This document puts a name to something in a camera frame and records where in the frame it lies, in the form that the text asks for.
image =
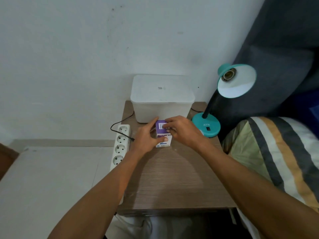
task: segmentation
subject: black cable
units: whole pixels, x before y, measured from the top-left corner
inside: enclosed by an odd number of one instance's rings
[[[121,132],[119,132],[119,131],[116,131],[116,130],[113,130],[112,129],[112,127],[115,125],[115,124],[118,124],[118,123],[120,123],[120,122],[122,122],[122,121],[125,121],[126,119],[129,119],[129,118],[131,118],[132,116],[134,115],[134,112],[133,112],[133,114],[132,115],[130,115],[129,117],[126,117],[125,119],[123,119],[123,120],[121,120],[121,121],[119,121],[119,122],[117,122],[117,123],[114,123],[112,126],[111,126],[111,131],[113,131],[113,132],[117,132],[117,133],[120,133],[120,134],[122,134],[122,135],[124,135],[124,136],[126,136],[127,138],[129,138],[131,141],[133,141],[134,142],[134,138],[132,138],[132,137],[129,137],[128,135],[125,135],[124,133],[121,133]]]
[[[200,111],[194,110],[193,108],[190,108],[190,109],[193,110],[193,111],[195,111],[195,112],[201,113]]]

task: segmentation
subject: power strip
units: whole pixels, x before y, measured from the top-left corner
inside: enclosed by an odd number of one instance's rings
[[[120,124],[117,130],[127,136],[130,136],[131,127],[128,124]],[[130,139],[122,134],[117,133],[114,147],[113,147],[113,155],[111,161],[110,171],[114,169],[124,158],[125,154],[130,148]]]

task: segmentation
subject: hand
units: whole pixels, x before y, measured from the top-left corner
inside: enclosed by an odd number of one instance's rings
[[[135,140],[132,143],[132,148],[130,150],[138,152],[141,157],[145,153],[151,151],[156,145],[161,142],[167,142],[167,137],[152,138],[150,131],[154,127],[155,122],[158,120],[158,117],[155,117],[152,121],[146,124],[143,127],[138,128],[138,132],[135,136]]]
[[[171,117],[166,121],[168,123],[163,125],[163,128],[168,129],[174,139],[186,146],[194,149],[202,139],[205,139],[194,123],[185,117]]]

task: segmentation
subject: finger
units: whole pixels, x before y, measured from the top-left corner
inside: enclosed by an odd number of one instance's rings
[[[168,138],[167,137],[160,137],[156,139],[156,145],[161,143],[161,142],[167,142]]]
[[[168,123],[166,123],[166,124],[163,125],[163,128],[164,128],[164,129],[167,129],[167,128],[170,128],[170,127],[174,127],[174,128],[175,128],[176,125],[177,125],[176,121],[168,122]]]
[[[167,122],[173,122],[173,121],[177,121],[180,119],[180,116],[176,116],[176,117],[170,117],[170,118],[167,118],[165,119],[165,121]]]
[[[173,137],[177,136],[177,132],[174,129],[168,129],[167,130]]]
[[[153,120],[151,120],[148,124],[145,125],[145,127],[149,130],[152,129],[154,126],[155,122],[159,119],[159,117],[155,117]]]

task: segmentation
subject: barcode sticker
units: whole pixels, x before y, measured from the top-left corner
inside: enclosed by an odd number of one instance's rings
[[[164,124],[166,124],[166,123],[159,123],[159,129],[165,129],[165,128],[163,128]]]

